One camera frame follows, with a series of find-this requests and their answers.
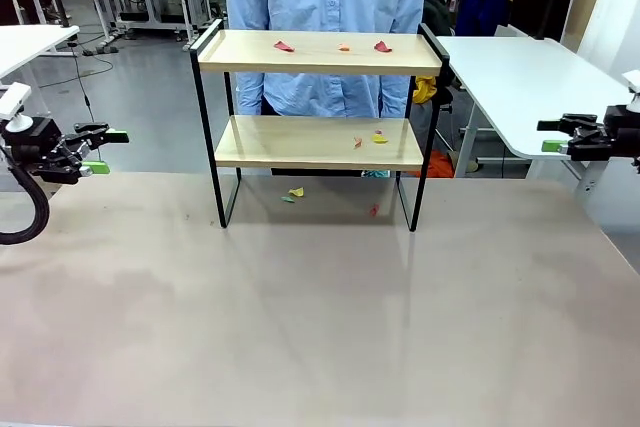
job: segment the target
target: black metal frame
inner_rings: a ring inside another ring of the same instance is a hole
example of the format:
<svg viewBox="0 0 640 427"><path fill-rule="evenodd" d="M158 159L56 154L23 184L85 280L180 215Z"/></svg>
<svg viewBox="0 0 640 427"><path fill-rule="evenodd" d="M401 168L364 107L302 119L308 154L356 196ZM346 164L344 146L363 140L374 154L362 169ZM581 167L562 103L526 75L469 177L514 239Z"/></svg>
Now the black metal frame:
<svg viewBox="0 0 640 427"><path fill-rule="evenodd" d="M211 180L213 182L213 189L216 197L216 205L218 208L218 216L220 217L220 225L223 228L227 228L229 225L229 221L231 219L231 214L233 213L233 207L235 205L236 197L238 196L238 189L240 187L240 182L242 181L242 171L240 168L236 168L236 184L231 192L231 196L229 201L227 202L227 206L225 208L224 201L222 199L222 190L220 188L220 178L218 177L218 167L216 163L216 155L215 148L213 146L213 139L211 137L211 126L209 124L209 113L207 111L207 101L204 93L204 85L202 83L202 74L200 71L200 63L198 61L198 56L209 44L209 40L215 36L218 32L224 29L224 25L222 20L216 20L211 27L209 27L192 45L189 54L191 56L191 68L193 69L193 77L196 84L196 93L198 95L198 105L200 107L200 119L202 121L202 130L204 132L204 140L207 146L207 156L209 157L209 168L211 170ZM449 54L442 47L442 44L438 41L436 36L429 30L426 24L420 24L418 28L418 35L424 37L427 43L431 46L433 51L436 53L438 58L442 62L442 69L440 70L440 75L438 76L438 80L442 78L448 78L450 73L449 67ZM234 115L233 111L233 94L231 91L231 76L229 72L224 73L224 84L227 96L227 107L229 108L229 115ZM411 107L413 103L413 91L415 90L416 79L415 77L411 77L411 81L409 83L409 92L407 94L407 107L405 111L405 118L409 119L411 115ZM409 226L409 230L411 232L415 232L418 226L418 217L420 216L420 208L422 206L422 197L424 195L424 186L427 180L427 171L429 170L429 161L431 160L431 152L433 150L433 142L436 136L436 129L438 127L438 119L440 117L440 105L437 102L432 102L432 112L431 112L431 124L429 125L429 132L427 135L427 144L425 146L423 155L424 161L422 164L422 168L420 169L420 180L418 182L418 192L416 194L416 202L411 211L411 207L409 206L407 195L402 186L402 172L396 172L396 185L398 187L398 193L400 195L400 200L402 203L402 208L404 210L405 218L407 220L407 225Z"/></svg>

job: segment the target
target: wooden shelf board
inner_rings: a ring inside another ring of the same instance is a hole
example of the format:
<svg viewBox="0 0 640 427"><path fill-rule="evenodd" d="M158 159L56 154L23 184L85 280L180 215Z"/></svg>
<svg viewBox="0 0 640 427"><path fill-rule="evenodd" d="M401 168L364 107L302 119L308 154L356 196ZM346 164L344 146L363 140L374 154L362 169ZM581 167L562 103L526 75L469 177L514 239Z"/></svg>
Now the wooden shelf board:
<svg viewBox="0 0 640 427"><path fill-rule="evenodd" d="M389 140L376 144L381 130ZM354 137L362 138L355 149ZM406 119L235 115L216 149L219 167L420 170L423 156Z"/></svg>
<svg viewBox="0 0 640 427"><path fill-rule="evenodd" d="M374 50L380 40L393 52ZM278 41L295 52L273 47ZM343 43L351 48L349 52L338 49ZM209 72L436 76L442 67L427 41L417 34L354 32L222 30L199 60L200 68Z"/></svg>

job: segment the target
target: black pants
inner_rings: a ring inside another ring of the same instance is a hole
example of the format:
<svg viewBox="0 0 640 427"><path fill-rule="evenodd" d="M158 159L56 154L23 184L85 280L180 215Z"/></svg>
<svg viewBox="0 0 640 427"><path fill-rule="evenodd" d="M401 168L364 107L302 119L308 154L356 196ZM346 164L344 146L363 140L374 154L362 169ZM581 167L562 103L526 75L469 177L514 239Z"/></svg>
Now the black pants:
<svg viewBox="0 0 640 427"><path fill-rule="evenodd" d="M262 107L260 109L262 115L280 115L271 104L262 97ZM271 169L273 175L291 175L291 176L307 176L307 177L360 177L362 172L359 170L328 170L328 169Z"/></svg>

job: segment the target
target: two-tier shelf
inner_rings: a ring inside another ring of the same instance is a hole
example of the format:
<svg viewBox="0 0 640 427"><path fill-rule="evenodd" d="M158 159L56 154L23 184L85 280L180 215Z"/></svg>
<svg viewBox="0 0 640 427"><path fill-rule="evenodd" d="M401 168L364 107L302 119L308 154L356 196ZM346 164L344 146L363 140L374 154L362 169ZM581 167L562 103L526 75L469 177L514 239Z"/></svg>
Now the two-tier shelf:
<svg viewBox="0 0 640 427"><path fill-rule="evenodd" d="M374 50L380 40L393 51ZM295 52L275 49L278 41L294 46ZM340 44L347 44L350 50L339 50ZM258 167L395 171L407 224L415 231L440 113L440 106L434 105L427 145L421 152L409 123L415 77L440 76L449 69L448 54L426 25L420 26L418 34L281 32L225 30L217 20L190 53L222 227L226 228L231 218L241 168ZM224 74L230 117L217 148L211 137L202 72ZM411 82L404 119L247 116L234 114L230 72L407 75ZM377 130L383 132L387 144L369 145ZM355 137L361 137L366 148L354 148ZM237 183L226 207L218 167L236 169ZM401 173L407 171L420 171L413 209L401 182Z"/></svg>

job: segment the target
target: black hose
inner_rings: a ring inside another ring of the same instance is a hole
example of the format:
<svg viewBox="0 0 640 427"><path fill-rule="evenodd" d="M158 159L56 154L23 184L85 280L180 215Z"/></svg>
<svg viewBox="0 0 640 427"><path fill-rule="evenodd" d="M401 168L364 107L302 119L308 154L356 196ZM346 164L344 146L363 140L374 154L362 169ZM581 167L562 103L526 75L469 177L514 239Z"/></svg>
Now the black hose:
<svg viewBox="0 0 640 427"><path fill-rule="evenodd" d="M0 245L22 244L36 238L47 226L49 222L49 200L33 177L22 167L15 165L11 158L6 155L4 149L2 149L2 151L5 152L5 157L9 163L9 172L11 172L18 181L18 184L20 184L25 192L29 194L29 197L31 197L35 208L35 215L31 225L20 232L0 232Z"/></svg>

